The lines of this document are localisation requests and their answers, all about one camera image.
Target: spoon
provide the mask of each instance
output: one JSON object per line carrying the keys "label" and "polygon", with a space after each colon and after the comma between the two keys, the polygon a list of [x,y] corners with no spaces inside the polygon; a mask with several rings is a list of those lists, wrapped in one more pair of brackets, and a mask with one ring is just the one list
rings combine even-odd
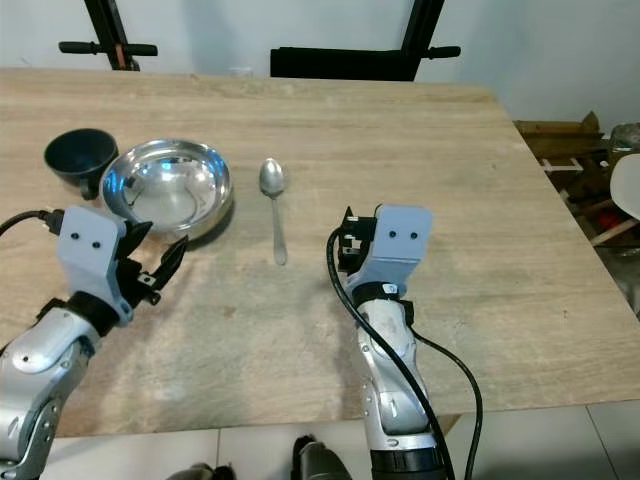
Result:
{"label": "spoon", "polygon": [[278,202],[276,197],[284,192],[284,173],[273,158],[267,158],[260,167],[260,191],[271,199],[273,210],[273,258],[278,265],[287,263],[287,247],[284,243]]}

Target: wood grain surface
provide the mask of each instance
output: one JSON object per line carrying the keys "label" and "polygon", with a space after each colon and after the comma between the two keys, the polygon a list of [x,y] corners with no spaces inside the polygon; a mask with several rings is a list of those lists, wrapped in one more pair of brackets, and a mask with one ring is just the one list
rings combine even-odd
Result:
{"label": "wood grain surface", "polygon": [[[351,205],[431,209],[411,277],[417,329],[473,370],[488,410],[640,398],[638,321],[505,111],[484,88],[230,79],[127,72],[0,74],[0,218],[83,203],[44,165],[74,128],[215,146],[236,206],[191,251],[157,307],[117,329],[65,409],[59,434],[155,432],[359,416],[355,332],[324,245]],[[289,263],[274,264],[258,168],[287,169]],[[138,253],[155,267],[161,247]],[[55,238],[25,222],[0,240],[0,344],[65,296]],[[473,408],[464,377],[419,350],[436,412]]]}

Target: white floor tile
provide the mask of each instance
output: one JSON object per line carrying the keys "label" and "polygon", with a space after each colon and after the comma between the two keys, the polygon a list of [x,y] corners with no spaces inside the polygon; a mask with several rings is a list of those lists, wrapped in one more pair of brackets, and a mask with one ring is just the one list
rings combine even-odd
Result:
{"label": "white floor tile", "polygon": [[587,408],[619,480],[639,480],[640,400]]}
{"label": "white floor tile", "polygon": [[[584,407],[485,413],[474,480],[615,480]],[[456,478],[463,478],[473,415],[447,435]]]}
{"label": "white floor tile", "polygon": [[215,466],[218,430],[60,438],[42,480],[164,480],[198,462]]}
{"label": "white floor tile", "polygon": [[288,480],[298,437],[313,434],[333,450],[354,480],[371,479],[361,421],[222,429],[218,465],[231,464],[238,480]]}

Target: black cable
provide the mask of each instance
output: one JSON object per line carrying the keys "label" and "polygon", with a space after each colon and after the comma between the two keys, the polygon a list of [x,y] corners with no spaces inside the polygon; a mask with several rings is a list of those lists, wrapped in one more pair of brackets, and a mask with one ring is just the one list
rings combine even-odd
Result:
{"label": "black cable", "polygon": [[442,429],[440,428],[440,424],[438,423],[438,418],[436,417],[435,412],[431,408],[429,404],[429,400],[427,396],[416,382],[416,379],[413,377],[411,371],[407,368],[402,359],[398,356],[393,348],[382,338],[382,336],[373,328],[369,322],[365,320],[365,318],[358,312],[358,309],[351,302],[346,292],[342,288],[342,284],[340,283],[340,278],[338,277],[338,271],[336,270],[336,264],[334,259],[334,248],[335,242],[340,234],[340,228],[336,228],[331,235],[329,235],[329,239],[327,240],[327,268],[329,270],[329,278],[331,280],[331,285],[334,290],[338,294],[338,298],[345,306],[347,311],[351,314],[351,316],[355,319],[358,325],[371,337],[371,339],[376,342],[382,350],[389,356],[389,358],[393,361],[395,366],[400,370],[402,376],[405,378],[411,390],[413,390],[414,395],[420,402],[423,410],[425,411],[429,423],[431,424],[431,428],[433,429],[433,435],[436,440],[436,444],[440,447],[440,454],[442,455],[442,460],[444,463],[444,468],[447,473],[447,478],[449,480],[455,480],[455,473],[453,471],[453,465],[451,463],[451,456],[449,455],[449,449],[447,448],[447,444],[444,440],[444,434],[442,433]]}
{"label": "black cable", "polygon": [[411,329],[413,336],[416,337],[419,341],[421,341],[425,345],[428,345],[434,350],[437,350],[438,352],[442,353],[444,356],[448,357],[453,363],[455,363],[458,366],[458,368],[460,368],[460,370],[462,370],[462,372],[466,375],[467,380],[469,380],[469,384],[471,385],[471,388],[473,390],[473,396],[475,397],[475,400],[476,400],[476,423],[475,423],[475,426],[473,427],[473,436],[471,437],[471,446],[469,447],[469,456],[467,457],[467,467],[465,468],[465,471],[464,471],[464,478],[465,480],[471,480],[471,475],[473,473],[473,464],[476,459],[476,452],[478,451],[478,443],[480,442],[480,432],[482,431],[482,417],[483,417],[482,393],[480,393],[480,387],[478,387],[478,382],[476,382],[476,379],[473,376],[473,373],[471,373],[471,370],[469,370],[469,368],[464,364],[462,360],[460,360],[458,357],[456,357],[453,353],[451,353],[449,350],[447,350],[443,346],[438,345],[437,343],[420,335],[418,332],[416,332],[413,329],[413,326],[410,325],[409,328]]}
{"label": "black cable", "polygon": [[0,225],[0,236],[2,236],[7,230],[13,227],[15,224],[20,223],[28,218],[38,218],[44,220],[49,215],[46,210],[29,210],[27,212],[19,213],[18,215],[11,217],[9,220]]}

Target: stainless steel bowl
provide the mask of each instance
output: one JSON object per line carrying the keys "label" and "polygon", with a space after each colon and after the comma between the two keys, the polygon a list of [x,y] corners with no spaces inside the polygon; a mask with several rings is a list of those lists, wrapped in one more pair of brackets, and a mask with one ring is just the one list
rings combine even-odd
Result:
{"label": "stainless steel bowl", "polygon": [[233,187],[218,153],[185,140],[152,140],[116,158],[100,182],[100,196],[114,214],[152,221],[151,232],[169,242],[212,230],[232,203]]}

